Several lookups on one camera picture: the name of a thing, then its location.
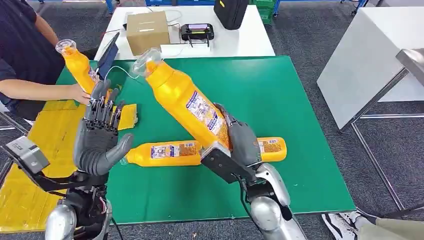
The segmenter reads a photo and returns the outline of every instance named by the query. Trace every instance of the yellow bottle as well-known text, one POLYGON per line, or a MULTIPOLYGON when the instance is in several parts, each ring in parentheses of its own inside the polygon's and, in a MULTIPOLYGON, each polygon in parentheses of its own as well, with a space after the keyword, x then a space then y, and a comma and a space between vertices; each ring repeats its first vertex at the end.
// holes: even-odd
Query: yellow bottle
POLYGON ((184 72, 166 64, 157 48, 145 52, 133 65, 144 76, 154 97, 197 141, 209 146, 218 141, 230 148, 228 128, 221 112, 184 72))
POLYGON ((67 69, 82 90, 91 94, 96 85, 96 73, 90 67, 89 59, 78 51, 77 44, 71 39, 63 39, 56 44, 56 51, 62 54, 67 69))
MULTIPOLYGON (((260 137, 257 141, 263 162, 277 162, 286 158, 286 143, 281 137, 260 137)), ((201 164, 201 148, 196 140, 145 143, 131 149, 122 163, 142 167, 195 166, 201 164)))

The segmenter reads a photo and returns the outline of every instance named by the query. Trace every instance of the green crate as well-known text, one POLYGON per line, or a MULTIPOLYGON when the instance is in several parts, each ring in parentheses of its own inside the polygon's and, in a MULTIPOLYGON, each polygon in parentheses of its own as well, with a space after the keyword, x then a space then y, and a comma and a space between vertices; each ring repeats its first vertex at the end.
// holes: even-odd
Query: green crate
POLYGON ((273 18, 273 8, 269 7, 258 7, 260 18, 262 19, 263 24, 271 24, 271 19, 273 18))
POLYGON ((275 0, 249 0, 250 4, 256 5, 258 8, 273 8, 276 4, 275 0))

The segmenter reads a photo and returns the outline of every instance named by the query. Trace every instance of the white table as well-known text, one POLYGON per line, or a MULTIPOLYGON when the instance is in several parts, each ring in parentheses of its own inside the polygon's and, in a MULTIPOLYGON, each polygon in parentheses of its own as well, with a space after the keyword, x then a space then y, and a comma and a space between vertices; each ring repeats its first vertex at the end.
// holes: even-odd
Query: white table
POLYGON ((402 49, 424 48, 424 7, 363 7, 353 19, 317 83, 339 129, 380 102, 423 101, 424 86, 411 74, 379 92, 399 73, 402 49))
MULTIPOLYGON (((226 30, 218 17, 214 13, 214 6, 152 6, 149 7, 154 12, 165 11, 166 18, 171 21, 178 16, 181 17, 171 21, 168 25, 179 23, 184 24, 212 24, 215 38, 210 41, 210 50, 199 50, 196 53, 188 52, 183 49, 177 56, 170 55, 169 58, 193 58, 193 57, 259 57, 275 56, 270 39, 265 31, 258 9, 255 5, 247 6, 241 27, 238 30, 226 30)), ((149 13, 147 7, 118 7, 107 26, 107 30, 101 40, 99 50, 94 60, 99 60, 105 47, 108 45, 116 31, 122 29, 116 40, 119 48, 116 60, 133 60, 136 57, 131 52, 127 41, 126 31, 123 30, 123 24, 127 22, 127 16, 130 14, 149 13)), ((180 42, 178 25, 169 27, 170 45, 180 42)))

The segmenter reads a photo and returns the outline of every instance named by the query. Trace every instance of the robotic arm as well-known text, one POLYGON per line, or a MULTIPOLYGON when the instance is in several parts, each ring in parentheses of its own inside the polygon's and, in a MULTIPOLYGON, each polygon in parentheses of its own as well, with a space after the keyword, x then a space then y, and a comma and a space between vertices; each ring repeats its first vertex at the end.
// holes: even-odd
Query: robotic arm
POLYGON ((218 142, 201 152, 201 163, 227 183, 238 182, 244 209, 265 240, 306 240, 289 208, 290 196, 278 171, 261 160, 252 129, 215 104, 225 117, 232 152, 218 142))
POLYGON ((77 170, 68 177, 51 178, 42 172, 49 161, 40 148, 22 136, 2 148, 26 175, 44 191, 61 196, 46 222, 46 240, 106 240, 112 205, 106 199, 109 170, 130 150, 133 135, 118 142, 118 125, 124 103, 114 110, 115 89, 106 100, 110 81, 100 81, 81 119, 73 150, 77 170))
MULTIPOLYGON (((51 178, 42 172, 49 161, 40 148, 22 136, 2 148, 41 189, 63 197, 50 213, 46 240, 106 240, 112 205, 106 199, 109 170, 130 150, 132 134, 118 142, 123 102, 114 110, 115 89, 110 82, 94 88, 76 134, 73 161, 77 170, 68 177, 51 178)), ((238 182, 244 209, 266 240, 306 240, 292 214, 290 196, 278 171, 263 163, 252 129, 220 109, 229 129, 232 151, 215 142, 201 151, 201 163, 227 183, 238 182)))

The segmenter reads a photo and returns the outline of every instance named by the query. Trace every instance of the green table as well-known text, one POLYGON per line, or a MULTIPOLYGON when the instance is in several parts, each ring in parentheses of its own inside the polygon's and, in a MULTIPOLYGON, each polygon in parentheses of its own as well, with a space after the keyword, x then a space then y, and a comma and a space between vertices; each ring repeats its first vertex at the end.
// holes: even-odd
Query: green table
MULTIPOLYGON (((352 198, 336 165, 295 68, 288 56, 167 59, 191 76, 212 101, 223 104, 258 137, 282 137, 287 158, 273 163, 291 197, 295 214, 352 211, 352 198)), ((132 61, 115 61, 129 69, 132 61)), ((192 140, 193 137, 155 100, 142 77, 119 69, 109 74, 122 85, 118 96, 137 104, 133 129, 136 147, 143 143, 192 140)), ((63 72, 57 84, 71 84, 63 72)), ((118 223, 242 218, 237 183, 227 184, 206 167, 140 167, 117 164, 110 172, 108 199, 118 223)))

